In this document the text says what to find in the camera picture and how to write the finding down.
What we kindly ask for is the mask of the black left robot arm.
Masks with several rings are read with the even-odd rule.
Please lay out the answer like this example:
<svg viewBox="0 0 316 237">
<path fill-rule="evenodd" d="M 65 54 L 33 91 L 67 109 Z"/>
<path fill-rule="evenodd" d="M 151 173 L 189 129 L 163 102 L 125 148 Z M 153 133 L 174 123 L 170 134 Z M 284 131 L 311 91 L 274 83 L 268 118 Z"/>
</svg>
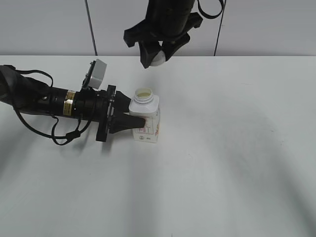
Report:
<svg viewBox="0 0 316 237">
<path fill-rule="evenodd" d="M 96 141 L 105 142 L 108 134 L 143 128 L 146 120 L 129 115 L 131 99 L 108 85 L 106 90 L 95 90 L 84 80 L 80 91 L 71 91 L 48 85 L 30 77 L 37 73 L 51 77 L 40 70 L 17 70 L 12 65 L 0 67 L 0 100 L 11 105 L 20 121 L 32 132 L 49 139 L 56 145 L 64 146 L 79 138 L 92 122 L 98 123 Z M 76 119 L 78 124 L 84 120 L 83 128 L 77 126 L 64 136 L 57 136 L 53 125 L 49 134 L 43 133 L 22 117 L 22 114 L 49 116 L 55 120 L 60 117 Z"/>
</svg>

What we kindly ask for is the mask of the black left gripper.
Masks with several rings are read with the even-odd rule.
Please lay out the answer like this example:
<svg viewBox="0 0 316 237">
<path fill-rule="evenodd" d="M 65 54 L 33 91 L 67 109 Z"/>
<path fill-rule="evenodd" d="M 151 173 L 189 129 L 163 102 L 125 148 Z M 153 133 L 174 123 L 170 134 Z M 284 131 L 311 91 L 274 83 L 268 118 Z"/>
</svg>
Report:
<svg viewBox="0 0 316 237">
<path fill-rule="evenodd" d="M 82 89 L 75 94 L 74 100 L 74 118 L 85 120 L 87 123 L 79 130 L 84 133 L 92 122 L 98 123 L 96 141 L 105 142 L 108 132 L 114 134 L 120 131 L 143 128 L 146 120 L 141 117 L 127 115 L 121 112 L 114 112 L 110 116 L 111 109 L 114 106 L 114 95 L 116 87 L 108 85 L 106 90 L 96 91 L 92 88 Z M 115 107 L 128 108 L 131 99 L 121 91 L 116 91 Z"/>
</svg>

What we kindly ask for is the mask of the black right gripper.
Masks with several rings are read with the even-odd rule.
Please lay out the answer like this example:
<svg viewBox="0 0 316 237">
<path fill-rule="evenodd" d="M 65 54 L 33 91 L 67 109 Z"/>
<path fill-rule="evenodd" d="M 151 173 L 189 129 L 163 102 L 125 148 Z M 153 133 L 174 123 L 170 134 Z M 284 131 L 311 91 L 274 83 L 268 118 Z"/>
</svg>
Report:
<svg viewBox="0 0 316 237">
<path fill-rule="evenodd" d="M 145 19 L 124 31 L 128 47 L 138 42 L 140 62 L 145 69 L 156 63 L 161 49 L 168 61 L 190 41 L 178 39 L 202 23 L 202 17 L 192 12 L 193 6 L 193 0 L 149 0 Z M 162 48 L 158 41 L 163 41 Z"/>
</svg>

